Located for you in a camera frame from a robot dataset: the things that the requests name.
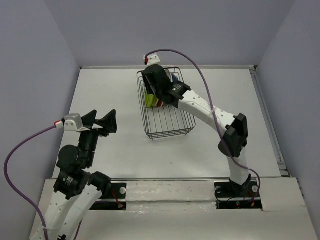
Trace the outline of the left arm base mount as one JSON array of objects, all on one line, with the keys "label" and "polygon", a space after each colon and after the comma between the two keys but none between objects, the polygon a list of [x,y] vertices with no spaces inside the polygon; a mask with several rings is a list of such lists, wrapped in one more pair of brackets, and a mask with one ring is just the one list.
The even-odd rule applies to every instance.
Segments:
[{"label": "left arm base mount", "polygon": [[91,211],[125,211],[127,209],[127,183],[112,182],[108,193],[104,193],[90,208]]}]

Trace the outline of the red and teal plate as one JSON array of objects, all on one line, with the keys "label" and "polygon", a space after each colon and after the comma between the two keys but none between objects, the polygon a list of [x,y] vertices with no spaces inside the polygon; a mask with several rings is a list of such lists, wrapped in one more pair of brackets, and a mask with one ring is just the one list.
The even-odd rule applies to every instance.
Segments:
[{"label": "red and teal plate", "polygon": [[154,107],[162,108],[166,104],[162,100],[157,100],[157,104]]}]

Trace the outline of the dark blue plate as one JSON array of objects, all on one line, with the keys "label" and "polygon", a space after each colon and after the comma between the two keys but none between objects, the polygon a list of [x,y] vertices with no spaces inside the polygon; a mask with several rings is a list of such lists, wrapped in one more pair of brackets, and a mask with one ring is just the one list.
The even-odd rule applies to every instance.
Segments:
[{"label": "dark blue plate", "polygon": [[179,79],[177,78],[177,76],[173,73],[171,73],[171,78],[172,78],[172,82],[173,83],[177,83],[179,81]]}]

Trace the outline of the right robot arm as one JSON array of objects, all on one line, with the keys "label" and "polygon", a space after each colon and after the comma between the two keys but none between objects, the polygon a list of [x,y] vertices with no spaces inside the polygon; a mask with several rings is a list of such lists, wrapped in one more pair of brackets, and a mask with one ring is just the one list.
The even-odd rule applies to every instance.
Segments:
[{"label": "right robot arm", "polygon": [[252,179],[246,161],[248,144],[247,117],[234,115],[211,106],[191,87],[158,64],[150,65],[142,71],[146,90],[163,103],[187,112],[206,123],[220,136],[219,151],[227,157],[230,177],[229,189],[235,196],[242,196],[249,189]]}]

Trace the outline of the white plate teal lettered rim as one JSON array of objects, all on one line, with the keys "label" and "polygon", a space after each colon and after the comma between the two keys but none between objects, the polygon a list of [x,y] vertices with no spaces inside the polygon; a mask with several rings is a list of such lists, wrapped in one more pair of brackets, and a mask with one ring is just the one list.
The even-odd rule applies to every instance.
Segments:
[{"label": "white plate teal lettered rim", "polygon": [[166,71],[166,75],[168,76],[169,80],[170,80],[171,82],[173,82],[173,77],[172,77],[171,72],[170,72],[170,71]]}]

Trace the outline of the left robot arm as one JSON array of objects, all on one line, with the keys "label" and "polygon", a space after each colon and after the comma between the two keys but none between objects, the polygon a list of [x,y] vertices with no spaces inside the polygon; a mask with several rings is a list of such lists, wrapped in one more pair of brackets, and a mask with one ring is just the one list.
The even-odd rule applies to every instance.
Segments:
[{"label": "left robot arm", "polygon": [[85,214],[99,199],[110,194],[112,180],[92,167],[98,139],[117,132],[116,110],[101,119],[92,110],[81,116],[66,115],[55,126],[64,131],[80,134],[77,145],[65,145],[58,153],[56,166],[60,172],[53,186],[52,197],[44,216],[44,223],[33,235],[34,240],[70,240]]}]

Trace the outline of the lime green plate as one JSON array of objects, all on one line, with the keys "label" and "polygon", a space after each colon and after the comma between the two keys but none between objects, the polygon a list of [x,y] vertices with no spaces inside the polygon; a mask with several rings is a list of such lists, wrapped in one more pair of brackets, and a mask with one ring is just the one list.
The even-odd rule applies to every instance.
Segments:
[{"label": "lime green plate", "polygon": [[145,92],[144,99],[147,108],[153,108],[158,105],[159,100],[154,94],[149,94]]}]

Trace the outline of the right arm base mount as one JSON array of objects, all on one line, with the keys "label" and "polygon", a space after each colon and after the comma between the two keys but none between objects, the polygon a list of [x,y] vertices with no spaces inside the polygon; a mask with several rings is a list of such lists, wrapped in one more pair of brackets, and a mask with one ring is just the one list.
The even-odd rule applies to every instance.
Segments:
[{"label": "right arm base mount", "polygon": [[243,185],[231,180],[215,182],[214,196],[217,210],[263,209],[260,183],[250,174]]}]

